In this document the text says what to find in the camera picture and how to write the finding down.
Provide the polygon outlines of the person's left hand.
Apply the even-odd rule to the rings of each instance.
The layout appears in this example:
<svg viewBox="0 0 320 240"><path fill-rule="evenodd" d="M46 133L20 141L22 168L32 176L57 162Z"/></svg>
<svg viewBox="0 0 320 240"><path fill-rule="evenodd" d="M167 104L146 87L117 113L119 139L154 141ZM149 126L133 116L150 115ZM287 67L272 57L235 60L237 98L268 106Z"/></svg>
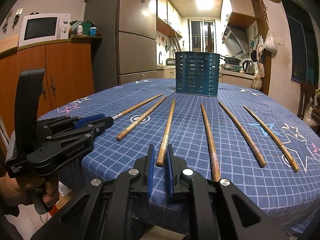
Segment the person's left hand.
<svg viewBox="0 0 320 240"><path fill-rule="evenodd" d="M41 187L43 184L42 200L44 204L51 207L59 200L57 174L44 179L41 177L10 178L6 173L1 177L1 217L12 214L17 216L19 205L32 203L28 191Z"/></svg>

